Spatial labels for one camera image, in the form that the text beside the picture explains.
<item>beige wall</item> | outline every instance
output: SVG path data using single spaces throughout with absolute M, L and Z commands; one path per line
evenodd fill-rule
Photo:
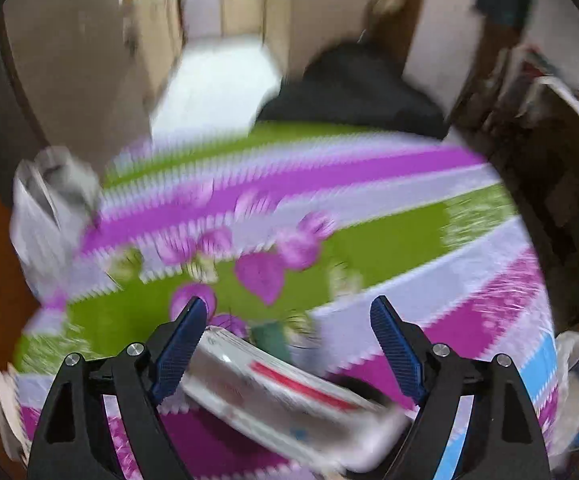
M 149 135 L 118 0 L 7 0 L 4 13 L 18 77 L 49 143 L 100 171 Z

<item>cloth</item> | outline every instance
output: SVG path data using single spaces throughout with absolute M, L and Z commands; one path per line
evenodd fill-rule
M 365 381 L 413 415 L 369 324 L 384 294 L 464 357 L 509 354 L 549 442 L 556 353 L 543 276 L 499 177 L 474 153 L 351 126 L 263 123 L 239 139 L 123 153 L 99 216 L 70 285 L 18 346 L 30 436 L 65 355 L 110 356 L 147 339 L 170 319 L 174 295 L 204 298 L 210 322 L 239 336 L 309 316 L 326 374 Z M 118 406 L 106 407 L 126 476 L 140 478 Z M 438 480 L 454 472 L 470 408 L 465 398 Z M 180 392 L 159 411 L 196 478 L 312 478 Z
M 443 139 L 442 110 L 401 72 L 369 44 L 342 43 L 314 59 L 301 80 L 285 82 L 256 120 L 355 124 Z

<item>white floor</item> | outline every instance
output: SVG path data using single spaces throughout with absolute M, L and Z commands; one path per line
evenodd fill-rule
M 279 91 L 281 73 L 258 37 L 188 45 L 151 117 L 154 142 L 247 133 Z

